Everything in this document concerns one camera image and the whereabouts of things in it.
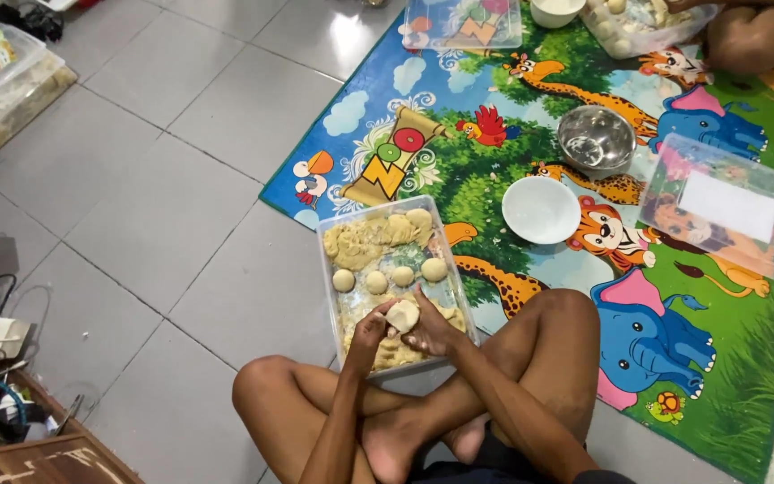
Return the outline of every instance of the cartoon tree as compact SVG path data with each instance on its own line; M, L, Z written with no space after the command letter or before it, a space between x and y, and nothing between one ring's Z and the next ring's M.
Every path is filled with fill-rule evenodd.
M530 2L522 2L522 18L525 25L523 42L520 48L501 49L494 54L478 55L469 53L467 59L459 61L458 68L464 72L479 73L483 67L491 65L492 83L503 95L518 104L529 104L544 94L523 85L518 79L509 81L509 71L501 68L512 61L512 52L526 53L532 61L559 61L565 69L559 74L551 74L546 81L564 82L576 85L591 92L608 92L611 84L607 77L617 69L634 70L634 62L612 59L598 44L593 34L580 20L567 27L555 30L538 27L531 19ZM553 117L581 104L572 97L548 95L543 99L545 110Z
M426 116L445 126L474 119L473 113L448 109ZM501 148L483 146L450 127L456 138L438 137L429 145L437 157L437 169L449 178L403 196L430 194L445 224L467 222L477 228L478 236L454 246L454 254L473 256L507 272L526 274L531 259L525 250L530 245L507 227L500 213L500 199L513 181L525 177L532 169L532 161L552 160L559 153L555 134L548 127L512 118L505 119L504 124L520 126L522 134L505 141ZM471 305L499 301L494 285L470 277L464 277L463 283Z

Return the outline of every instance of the person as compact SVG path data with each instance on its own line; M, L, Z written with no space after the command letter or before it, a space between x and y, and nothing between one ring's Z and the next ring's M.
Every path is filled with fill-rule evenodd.
M711 69L763 74L774 68L774 0L667 0L671 13L724 4L707 26L704 61Z
M599 358L598 313L585 294L535 295L480 348L419 285L414 297L420 320L403 341L446 356L457 369L428 395L366 381L387 333L383 315L398 299L356 325L338 375L280 356L258 358L238 372L232 403L281 482L632 483L599 469L582 446ZM459 462L414 465L418 449L438 438Z

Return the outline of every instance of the cartoon turtle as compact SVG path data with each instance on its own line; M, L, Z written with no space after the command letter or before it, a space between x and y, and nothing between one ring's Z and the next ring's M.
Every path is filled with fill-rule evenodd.
M660 422L679 424L683 419L682 409L685 406L685 398L678 397L674 392L661 392L656 397L656 402L647 402L647 410L654 419Z

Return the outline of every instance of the tile floor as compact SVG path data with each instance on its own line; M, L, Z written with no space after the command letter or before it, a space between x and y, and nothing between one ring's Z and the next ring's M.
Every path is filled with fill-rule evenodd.
M86 393L79 418L146 482L277 482L231 381L252 358L335 351L315 235L256 196L402 7L104 0L52 47L79 85L0 151L0 267L21 280L6 314L38 324L32 370L60 402ZM269 305L277 291L297 303ZM384 385L424 393L450 372ZM605 467L733 481L595 413Z

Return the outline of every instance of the grass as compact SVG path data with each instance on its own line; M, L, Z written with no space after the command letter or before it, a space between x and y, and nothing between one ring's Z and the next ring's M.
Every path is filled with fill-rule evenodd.
M637 405L624 412L735 478L763 482L774 444L774 282L766 299L756 294L731 297L708 279L690 279L673 267L675 260L695 265L736 290L709 258L665 246L653 251L658 261L653 269L644 270L645 276L662 298L692 294L709 307L692 311L680 302L672 305L712 334L718 356L713 370L704 374L701 397L686 402L679 425L658 422L644 408L659 392L682 395L670 382L640 392Z

